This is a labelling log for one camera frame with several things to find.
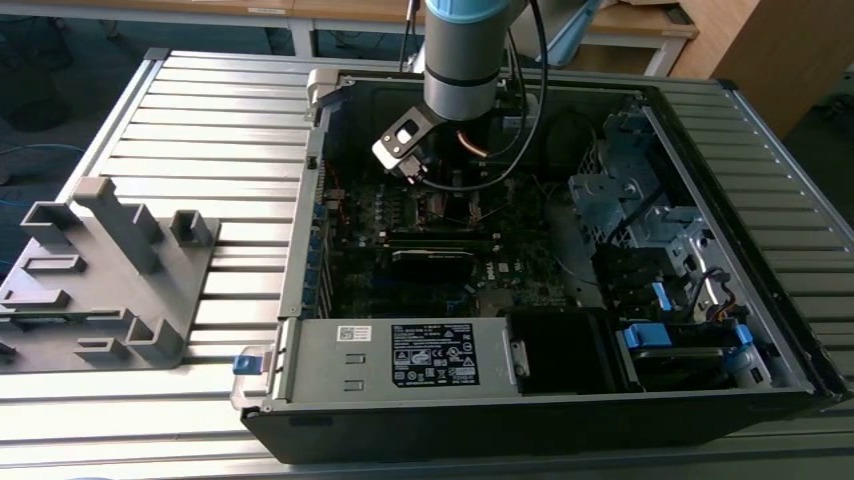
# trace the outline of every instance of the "floor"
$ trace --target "floor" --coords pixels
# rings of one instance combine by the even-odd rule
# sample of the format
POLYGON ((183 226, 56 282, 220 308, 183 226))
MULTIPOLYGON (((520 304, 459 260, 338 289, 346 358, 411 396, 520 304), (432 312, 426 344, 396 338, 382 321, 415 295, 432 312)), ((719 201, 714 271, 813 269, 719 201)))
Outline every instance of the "floor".
MULTIPOLYGON (((96 21, 67 21, 63 36, 73 64, 53 73, 53 81, 61 97, 72 106, 72 118, 61 126, 32 134, 16 132, 0 120, 0 145, 4 142, 65 143, 85 148, 149 47, 292 54, 287 31, 139 22, 121 22, 119 31, 117 38, 107 39, 96 21)), ((410 42, 411 51, 416 48, 414 43, 410 42)), ((319 34, 319 52, 327 56, 396 60, 399 48, 399 35, 319 34)), ((821 110, 807 114, 786 139, 786 145, 842 214, 854 219, 854 195, 849 193, 854 169, 849 161, 854 158, 851 122, 846 118, 831 121, 823 116, 821 110)), ((24 150, 0 156, 0 183, 4 174, 11 175, 9 181, 0 185, 0 200, 23 205, 52 200, 76 159, 73 152, 61 150, 24 150)), ((0 276, 27 241, 17 228, 25 212, 24 207, 0 204, 0 276)))

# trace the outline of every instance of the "cable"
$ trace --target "cable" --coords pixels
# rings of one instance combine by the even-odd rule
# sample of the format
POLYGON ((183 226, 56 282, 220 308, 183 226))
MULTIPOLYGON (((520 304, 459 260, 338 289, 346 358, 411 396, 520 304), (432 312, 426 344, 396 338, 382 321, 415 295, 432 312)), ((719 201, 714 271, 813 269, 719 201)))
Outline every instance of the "cable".
POLYGON ((710 314, 710 317, 715 322, 721 322, 723 320, 723 314, 729 312, 733 309, 733 307, 735 307, 735 301, 737 301, 735 293, 726 286, 726 282, 721 282, 721 290, 723 290, 723 293, 727 294, 729 298, 723 303, 723 305, 721 305, 721 307, 715 310, 715 312, 710 314))
POLYGON ((560 269, 562 269, 566 273, 568 273, 568 274, 570 274, 570 276, 571 276, 575 280, 578 280, 579 282, 586 283, 586 284, 588 284, 588 285, 592 285, 592 286, 595 286, 595 287, 598 287, 598 286, 599 286, 599 284, 598 284, 596 282, 591 282, 590 280, 584 280, 583 278, 580 278, 580 277, 578 276, 578 274, 576 274, 572 270, 570 270, 570 269, 567 268, 567 266, 566 266, 566 265, 563 265, 563 262, 560 261, 560 259, 558 258, 558 256, 555 255, 554 257, 555 257, 555 262, 558 262, 558 265, 560 265, 560 269))
POLYGON ((7 205, 9 207, 23 207, 23 208, 32 207, 32 205, 28 203, 16 203, 16 202, 9 202, 7 200, 0 200, 0 205, 7 205))
MULTIPOLYGON (((335 182, 335 189, 339 192, 343 192, 343 190, 342 190, 342 182, 340 182, 340 179, 338 177, 338 171, 332 167, 332 163, 330 163, 328 161, 326 162, 326 169, 330 171, 330 174, 332 175, 332 182, 335 182)), ((342 205, 343 204, 344 204, 344 199, 343 198, 338 199, 338 214, 342 216, 342 222, 344 224, 347 224, 347 222, 350 221, 350 218, 347 218, 347 215, 344 214, 344 211, 342 209, 342 205)))
POLYGON ((699 301, 699 294, 703 291, 703 283, 709 280, 715 273, 723 273, 723 269, 721 267, 709 267, 709 269, 703 272, 703 275, 699 277, 699 281, 697 285, 694 285, 694 289, 691 290, 691 296, 689 297, 689 305, 685 310, 685 322, 690 322, 691 317, 694 316, 694 309, 697 308, 697 302, 699 301))
POLYGON ((506 207, 508 207, 508 206, 510 206, 510 203, 506 203, 504 205, 502 205, 500 207, 498 207, 498 208, 496 208, 495 210, 492 210, 490 213, 487 213, 486 215, 483 215, 483 216, 478 219, 478 221, 476 221, 475 223, 480 223, 480 222, 486 219, 486 217, 488 217, 488 216, 490 216, 490 215, 492 215, 495 212, 498 212, 499 210, 504 209, 504 208, 506 208, 506 207))
POLYGON ((466 150, 468 150, 476 156, 479 156, 480 158, 487 158, 490 156, 486 150, 471 143, 471 140, 468 140, 468 137, 466 136, 466 132, 463 132, 462 130, 456 132, 456 139, 459 140, 459 143, 463 145, 463 147, 466 147, 466 150))
POLYGON ((364 32, 356 32, 356 33, 348 34, 347 32, 343 32, 340 30, 330 30, 330 33, 334 34, 332 36, 340 35, 344 38, 359 38, 364 32))
POLYGON ((496 158, 504 155, 508 151, 511 151, 516 145, 519 144, 519 138, 522 138, 522 132, 524 131, 524 125, 527 123, 528 116, 528 92, 524 86, 524 78, 522 78, 522 64, 519 63, 519 52, 516 51, 516 40, 512 37, 512 32, 507 30, 507 39, 510 40, 510 55, 512 57, 512 66, 514 71, 516 72, 516 78, 519 79, 519 94, 522 95, 522 113, 520 113, 520 122, 519 128, 516 129, 516 134, 512 137, 512 140, 507 144, 507 146, 495 153, 488 153, 484 159, 496 158))
MULTIPOLYGON (((507 37, 510 37, 510 36, 512 36, 512 32, 510 30, 507 30, 507 37)), ((515 81, 516 80, 516 67, 514 67, 512 52, 514 52, 514 45, 511 43, 510 47, 507 48, 507 69, 510 70, 510 80, 515 81)))
POLYGON ((376 50, 376 48, 379 47, 379 44, 383 43, 383 40, 386 39, 386 34, 380 34, 379 39, 376 40, 376 43, 374 44, 374 46, 371 47, 371 50, 368 50, 370 53, 374 53, 374 51, 376 50))
POLYGON ((548 197, 548 193, 546 193, 546 189, 539 184, 539 180, 536 179, 536 175, 531 174, 531 178, 534 179, 534 185, 536 185, 536 189, 543 194, 543 198, 547 198, 548 197))
POLYGON ((643 199, 643 201, 641 202, 641 205, 638 205, 638 209, 634 212, 631 212, 631 215, 629 215, 622 222, 616 224, 616 227, 614 227, 614 230, 611 230, 611 233, 608 233, 608 237, 604 239, 606 245, 614 241, 614 239, 616 238, 616 235, 619 235, 619 232, 623 231, 626 228, 629 228, 633 223, 635 223, 635 220, 638 220, 638 217, 643 215, 643 213, 650 209, 650 207, 653 206, 653 203, 655 203, 655 200, 658 200, 658 197, 661 197, 663 194, 665 194, 665 187, 659 185, 655 191, 650 194, 650 196, 643 199))
POLYGON ((40 149, 40 148, 45 148, 45 149, 60 149, 60 150, 73 150, 75 152, 77 152, 79 154, 84 154, 85 150, 81 149, 80 147, 75 147, 73 145, 64 145, 61 143, 35 143, 32 145, 16 145, 15 147, 0 151, 0 156, 12 153, 12 152, 17 152, 20 150, 27 150, 27 149, 40 149))
POLYGON ((398 64, 398 71, 403 72, 403 59, 406 58, 406 44, 410 40, 410 26, 412 25, 412 18, 410 13, 406 14, 406 27, 403 29, 403 43, 400 44, 400 61, 398 64))
MULTIPOLYGON (((479 190, 483 190, 486 188, 490 188, 492 185, 498 185, 502 181, 504 181, 504 179, 507 178, 507 176, 512 173, 514 169, 516 168, 516 165, 519 164, 519 162, 522 161, 522 157, 524 156, 524 153, 528 150, 528 146, 531 145, 531 142, 534 141, 534 137, 536 135, 536 131, 539 128, 539 123, 540 120, 543 118, 543 110, 544 110, 544 105, 546 105, 546 97, 547 97, 547 90, 548 90, 548 46, 546 44, 546 27, 543 25, 543 14, 539 10, 539 4, 536 2, 536 0, 531 0, 530 1, 531 4, 531 12, 534 13, 534 23, 536 24, 536 37, 539 40, 539 51, 540 51, 540 69, 542 69, 542 73, 540 73, 540 78, 539 78, 539 105, 540 108, 536 111, 536 117, 534 117, 534 125, 531 127, 531 132, 528 133, 528 138, 524 141, 524 144, 522 145, 522 149, 519 150, 519 152, 516 153, 516 158, 514 159, 512 163, 510 164, 510 166, 507 167, 507 170, 504 170, 504 173, 502 173, 496 178, 494 178, 492 180, 490 180, 486 183, 482 183, 480 185, 471 185, 468 187, 452 187, 448 185, 442 185, 439 183, 434 183, 432 181, 427 180, 426 178, 422 179, 422 183, 424 185, 427 185, 431 188, 435 188, 436 190, 443 190, 446 192, 476 192, 479 190)), ((519 81, 520 84, 524 84, 524 80, 520 78, 519 81)))

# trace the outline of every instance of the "motherboard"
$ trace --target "motherboard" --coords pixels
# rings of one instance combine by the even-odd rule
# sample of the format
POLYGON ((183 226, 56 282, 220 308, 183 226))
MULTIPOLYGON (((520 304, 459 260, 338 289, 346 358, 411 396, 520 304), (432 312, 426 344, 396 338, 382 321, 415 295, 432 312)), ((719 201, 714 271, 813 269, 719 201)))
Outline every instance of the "motherboard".
POLYGON ((516 176, 454 194, 327 170, 334 317, 492 317, 574 304, 543 215, 558 185, 516 176))

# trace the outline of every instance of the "table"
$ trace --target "table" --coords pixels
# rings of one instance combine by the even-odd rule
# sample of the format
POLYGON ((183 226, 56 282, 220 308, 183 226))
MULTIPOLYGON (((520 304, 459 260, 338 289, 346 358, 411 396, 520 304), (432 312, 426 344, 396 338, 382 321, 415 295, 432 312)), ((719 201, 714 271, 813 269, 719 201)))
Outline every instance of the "table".
MULTIPOLYGON (((324 66, 394 70, 396 64, 180 51, 165 59, 151 58, 133 75, 57 201, 68 199, 79 177, 103 175, 113 179, 121 200, 144 202, 156 216, 199 209, 204 216, 220 218, 207 298, 176 369, 0 376, 4 480, 347 474, 444 478, 466 473, 496 478, 548 470, 576 470, 564 474, 572 478, 719 480, 759 475, 803 478, 815 471, 842 478, 850 473, 851 403, 826 414, 757 425, 691 448, 563 457, 280 464, 243 427, 228 395, 234 356, 248 345, 270 343, 278 325, 294 215, 287 192, 302 174, 298 162, 283 161, 282 150, 307 142, 308 72, 324 66), (176 150, 176 144, 184 148, 176 150), (143 150, 147 158, 128 156, 129 149, 143 150)), ((738 92, 710 80, 566 71, 552 75, 568 81, 642 82, 658 87, 774 270, 789 277, 850 279, 854 260, 842 247, 854 238, 850 229, 738 92), (787 195, 802 195, 810 208, 781 205, 770 210, 769 203, 787 195)), ((842 373, 854 376, 854 293, 842 293, 825 298, 794 294, 793 300, 842 373)), ((254 386, 264 390, 263 385, 254 386)))
MULTIPOLYGON (((403 33, 403 0, 17 0, 0 1, 0 13, 97 20, 195 23, 287 28, 298 57, 316 54, 314 32, 340 30, 403 33)), ((423 33, 423 14, 416 33, 423 33)), ((657 7, 618 4, 603 9, 583 44, 654 49, 646 75, 666 76, 694 25, 674 24, 657 7)))

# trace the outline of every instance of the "blue latch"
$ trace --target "blue latch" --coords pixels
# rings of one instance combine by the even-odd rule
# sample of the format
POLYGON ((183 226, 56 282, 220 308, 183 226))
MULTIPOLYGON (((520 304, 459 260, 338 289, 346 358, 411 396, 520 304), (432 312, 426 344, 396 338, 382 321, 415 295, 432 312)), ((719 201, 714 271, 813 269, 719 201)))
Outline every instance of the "blue latch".
POLYGON ((750 333, 747 325, 735 325, 735 335, 742 345, 750 345, 753 343, 753 334, 750 333))
POLYGON ((658 304, 662 306, 662 310, 666 312, 671 311, 673 304, 667 298, 667 292, 665 291, 665 285, 662 285, 662 282, 653 283, 653 291, 655 292, 655 296, 658 296, 658 304))
POLYGON ((260 375, 264 359, 254 355, 238 355, 231 371, 235 375, 260 375))
POLYGON ((320 266, 320 252, 308 252, 306 255, 306 263, 308 264, 308 268, 318 268, 320 266))
POLYGON ((303 305, 312 305, 318 300, 318 293, 312 288, 303 288, 303 305))
MULTIPOLYGON (((587 0, 578 11, 567 19, 560 31, 548 42, 548 64, 563 66, 570 63, 578 46, 584 38, 587 27, 592 22, 592 17, 599 10, 602 0, 587 0)), ((536 57, 536 61, 542 61, 542 55, 536 57)))
POLYGON ((312 233, 311 237, 308 237, 308 246, 314 250, 320 250, 320 247, 323 246, 323 239, 318 236, 316 233, 312 233))
POLYGON ((629 348, 673 346, 663 323, 635 323, 623 330, 623 338, 629 348))
POLYGON ((306 286, 314 287, 315 285, 318 285, 318 271, 306 270, 306 286))

